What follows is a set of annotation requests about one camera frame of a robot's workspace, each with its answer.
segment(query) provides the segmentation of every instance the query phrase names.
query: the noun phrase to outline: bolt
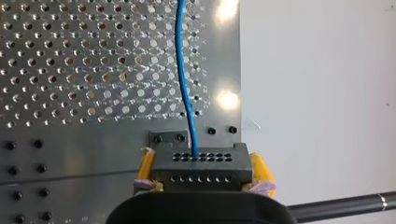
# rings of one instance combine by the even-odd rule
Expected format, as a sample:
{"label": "bolt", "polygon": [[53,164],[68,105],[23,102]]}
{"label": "bolt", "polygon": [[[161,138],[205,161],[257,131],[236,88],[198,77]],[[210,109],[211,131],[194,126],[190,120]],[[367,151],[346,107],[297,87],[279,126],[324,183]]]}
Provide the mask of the bolt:
{"label": "bolt", "polygon": [[228,129],[228,131],[229,131],[230,133],[237,133],[237,132],[238,132],[238,129],[237,129],[236,127],[234,127],[234,126],[231,126],[231,127]]}
{"label": "bolt", "polygon": [[15,216],[15,218],[14,218],[14,222],[15,222],[15,223],[18,223],[18,224],[23,223],[25,220],[26,220],[26,218],[25,218],[24,215],[17,215],[17,216]]}
{"label": "bolt", "polygon": [[207,129],[207,133],[209,133],[209,134],[211,134],[211,135],[214,135],[214,134],[216,134],[216,129],[214,129],[214,128],[208,128],[208,129]]}
{"label": "bolt", "polygon": [[50,194],[50,191],[49,191],[48,189],[41,189],[41,190],[38,192],[38,195],[39,195],[40,197],[42,197],[42,198],[46,198],[47,196],[49,196],[49,194]]}
{"label": "bolt", "polygon": [[8,150],[14,150],[17,147],[17,143],[14,141],[7,142],[4,147]]}
{"label": "bolt", "polygon": [[20,191],[15,191],[15,192],[12,193],[12,198],[15,201],[19,201],[22,197],[23,197],[23,194]]}
{"label": "bolt", "polygon": [[43,215],[41,215],[41,219],[44,221],[50,221],[52,219],[52,213],[51,212],[45,212]]}
{"label": "bolt", "polygon": [[18,166],[11,166],[8,168],[9,175],[17,175],[20,172],[20,168]]}
{"label": "bolt", "polygon": [[154,138],[152,139],[154,141],[154,143],[161,143],[163,141],[163,138],[160,135],[154,136]]}
{"label": "bolt", "polygon": [[186,141],[186,137],[183,134],[178,134],[177,135],[177,140],[179,142],[184,142],[184,141]]}
{"label": "bolt", "polygon": [[44,146],[44,141],[41,139],[37,139],[33,142],[33,146],[36,148],[42,148]]}
{"label": "bolt", "polygon": [[43,174],[47,171],[47,166],[44,164],[39,164],[39,165],[37,165],[35,170],[38,171],[40,174]]}

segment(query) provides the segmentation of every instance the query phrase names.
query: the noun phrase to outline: cable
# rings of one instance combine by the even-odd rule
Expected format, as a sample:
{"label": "cable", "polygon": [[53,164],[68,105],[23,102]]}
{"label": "cable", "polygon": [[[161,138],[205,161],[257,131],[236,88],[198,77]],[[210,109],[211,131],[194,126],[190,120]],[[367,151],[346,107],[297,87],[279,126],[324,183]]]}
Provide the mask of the cable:
{"label": "cable", "polygon": [[176,15],[176,27],[175,27],[175,45],[176,45],[176,59],[177,59],[177,73],[178,82],[180,83],[181,98],[187,113],[187,122],[189,123],[190,137],[191,137],[191,154],[193,157],[198,156],[198,139],[197,132],[195,130],[194,115],[192,113],[192,104],[190,96],[187,92],[187,83],[184,76],[184,58],[183,58],[183,18],[184,18],[184,6],[186,6],[185,0],[177,1],[177,15]]}

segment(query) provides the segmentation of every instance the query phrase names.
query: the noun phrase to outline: white background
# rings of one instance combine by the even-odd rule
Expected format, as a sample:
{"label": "white background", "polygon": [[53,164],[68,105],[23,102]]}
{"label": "white background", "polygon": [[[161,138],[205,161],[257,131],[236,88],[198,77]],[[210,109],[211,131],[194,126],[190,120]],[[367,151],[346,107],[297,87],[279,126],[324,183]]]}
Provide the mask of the white background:
{"label": "white background", "polygon": [[[392,0],[241,0],[243,140],[276,199],[396,190]],[[396,223],[396,211],[323,221]]]}

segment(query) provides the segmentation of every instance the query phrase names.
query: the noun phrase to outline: black rod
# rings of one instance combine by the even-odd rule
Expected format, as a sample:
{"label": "black rod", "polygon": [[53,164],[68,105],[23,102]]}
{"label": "black rod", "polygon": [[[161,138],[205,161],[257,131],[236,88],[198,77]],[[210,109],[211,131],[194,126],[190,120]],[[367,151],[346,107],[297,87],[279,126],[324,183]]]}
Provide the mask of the black rod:
{"label": "black rod", "polygon": [[396,191],[289,206],[298,223],[396,209]]}

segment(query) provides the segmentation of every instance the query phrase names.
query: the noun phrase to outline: metal plate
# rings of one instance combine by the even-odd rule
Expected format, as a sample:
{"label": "metal plate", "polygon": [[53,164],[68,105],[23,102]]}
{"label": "metal plate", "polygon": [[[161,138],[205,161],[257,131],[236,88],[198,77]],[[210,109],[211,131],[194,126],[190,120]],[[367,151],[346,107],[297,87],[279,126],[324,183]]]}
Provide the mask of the metal plate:
{"label": "metal plate", "polygon": [[[0,220],[13,223],[17,215],[23,215],[23,223],[105,223],[117,205],[132,197],[134,177],[135,174],[107,175],[1,186]],[[45,198],[39,195],[42,189],[49,191]],[[12,197],[17,191],[22,194],[18,201]],[[50,221],[42,220],[45,212],[52,214]]]}
{"label": "metal plate", "polygon": [[[70,187],[53,181],[133,172],[140,165],[140,148],[149,145],[149,132],[187,130],[175,64],[176,2],[1,2],[2,189],[52,186],[58,200],[46,207],[56,207],[57,214],[66,217],[69,207],[56,205],[62,199],[73,204],[70,214],[92,209],[98,215],[102,211],[95,203],[64,197]],[[229,132],[230,126],[240,130],[238,4],[190,0],[186,6],[184,54],[199,147],[231,147],[241,140],[240,132]],[[216,134],[208,134],[209,127]],[[42,141],[41,148],[36,140]],[[6,149],[9,142],[16,144],[13,150]],[[37,171],[40,164],[46,172]],[[10,175],[10,167],[18,167],[18,174]],[[91,195],[108,181],[72,189]],[[114,177],[111,184],[125,181],[130,179]],[[110,191],[117,198],[129,197],[129,192]],[[8,196],[0,192],[2,199]],[[106,202],[101,197],[98,202]],[[35,208],[35,202],[26,197],[23,211]],[[2,203],[7,210],[0,212],[0,222],[8,223],[21,207]]]}

